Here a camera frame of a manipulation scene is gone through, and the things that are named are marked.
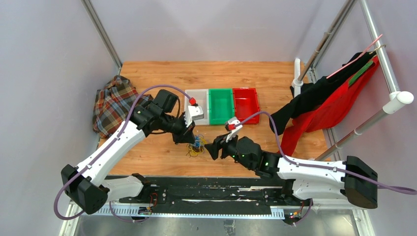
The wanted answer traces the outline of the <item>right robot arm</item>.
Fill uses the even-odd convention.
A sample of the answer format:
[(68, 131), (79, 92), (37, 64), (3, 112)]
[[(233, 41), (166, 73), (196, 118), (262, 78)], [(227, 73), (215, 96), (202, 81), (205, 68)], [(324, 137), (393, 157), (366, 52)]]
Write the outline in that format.
[(377, 181), (378, 174), (356, 156), (334, 162), (304, 160), (264, 151), (246, 136), (226, 138), (221, 135), (205, 145), (212, 159), (231, 157), (261, 178), (282, 179), (281, 199), (288, 205), (299, 200), (344, 199), (361, 208), (378, 206), (378, 187), (362, 179)]

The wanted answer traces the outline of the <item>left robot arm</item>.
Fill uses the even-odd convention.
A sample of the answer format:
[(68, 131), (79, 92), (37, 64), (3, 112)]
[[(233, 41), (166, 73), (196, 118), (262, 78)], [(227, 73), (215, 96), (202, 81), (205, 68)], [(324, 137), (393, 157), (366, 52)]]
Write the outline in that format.
[(139, 203), (150, 199), (146, 179), (132, 174), (118, 179), (107, 179), (109, 171), (139, 142), (153, 131), (171, 133), (175, 144), (193, 144), (195, 121), (204, 117), (202, 107), (194, 98), (179, 117), (170, 115), (178, 97), (161, 90), (157, 97), (137, 106), (131, 117), (122, 122), (116, 132), (87, 159), (76, 167), (66, 165), (61, 171), (64, 193), (83, 213), (93, 214), (107, 202), (133, 197)]

